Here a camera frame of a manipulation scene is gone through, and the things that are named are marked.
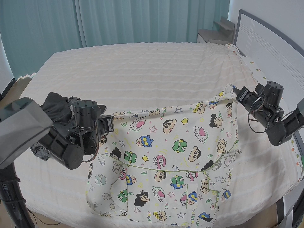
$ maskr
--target white headboard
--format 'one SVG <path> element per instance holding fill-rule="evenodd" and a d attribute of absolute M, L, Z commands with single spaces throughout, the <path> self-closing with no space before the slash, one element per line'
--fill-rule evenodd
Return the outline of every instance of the white headboard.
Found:
<path fill-rule="evenodd" d="M 244 10 L 240 10 L 237 24 L 234 45 L 243 56 L 251 57 L 269 80 L 284 87 L 283 98 L 289 110 L 294 110 L 304 98 L 304 50 L 274 26 Z M 299 132 L 304 139 L 304 129 Z"/>

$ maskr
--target teal curtain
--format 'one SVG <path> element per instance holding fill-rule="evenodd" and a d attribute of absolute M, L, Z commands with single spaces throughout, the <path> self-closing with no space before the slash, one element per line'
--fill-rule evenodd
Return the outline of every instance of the teal curtain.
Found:
<path fill-rule="evenodd" d="M 136 42 L 196 42 L 230 0 L 0 0 L 0 31 L 15 78 L 55 52 Z"/>

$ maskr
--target mattress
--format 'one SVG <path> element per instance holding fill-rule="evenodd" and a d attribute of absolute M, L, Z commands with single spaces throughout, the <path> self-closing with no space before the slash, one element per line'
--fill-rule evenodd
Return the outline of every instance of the mattress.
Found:
<path fill-rule="evenodd" d="M 137 43 L 81 48 L 53 54 L 21 97 L 43 104 L 50 91 L 107 106 L 106 113 L 185 105 L 215 95 L 227 83 L 254 90 L 257 81 L 228 45 Z M 241 224 L 272 205 L 302 178 L 291 141 L 272 146 L 266 134 L 248 126 L 238 104 L 242 153 L 235 160 L 232 196 L 221 205 L 214 227 Z M 252 123 L 256 131 L 263 131 Z M 101 217 L 89 212 L 86 181 L 89 163 L 68 170 L 53 159 L 44 162 L 30 150 L 15 161 L 27 207 L 75 228 L 166 227 Z"/>

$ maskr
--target white wall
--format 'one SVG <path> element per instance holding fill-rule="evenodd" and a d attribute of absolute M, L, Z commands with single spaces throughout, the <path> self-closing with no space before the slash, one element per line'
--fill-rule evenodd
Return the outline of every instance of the white wall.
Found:
<path fill-rule="evenodd" d="M 230 0 L 228 19 L 235 28 L 240 9 L 268 22 L 304 48 L 304 0 Z"/>
<path fill-rule="evenodd" d="M 14 76 L 9 66 L 9 62 L 7 61 L 3 44 L 1 41 L 1 35 L 0 35 L 0 93 L 1 94 L 5 90 L 6 86 L 13 79 L 13 77 Z"/>

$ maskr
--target bed frame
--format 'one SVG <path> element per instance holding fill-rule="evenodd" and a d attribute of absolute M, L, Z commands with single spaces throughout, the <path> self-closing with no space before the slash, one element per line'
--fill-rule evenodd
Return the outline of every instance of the bed frame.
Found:
<path fill-rule="evenodd" d="M 240 10 L 234 45 L 241 55 L 252 58 L 271 81 L 283 85 L 283 98 L 289 110 L 304 96 L 304 50 L 287 35 L 251 13 Z M 294 134 L 299 152 L 304 154 L 304 129 Z M 288 210 L 284 210 L 283 198 L 277 202 L 278 223 Z M 304 190 L 292 212 L 292 227 L 302 221 L 304 214 Z"/>

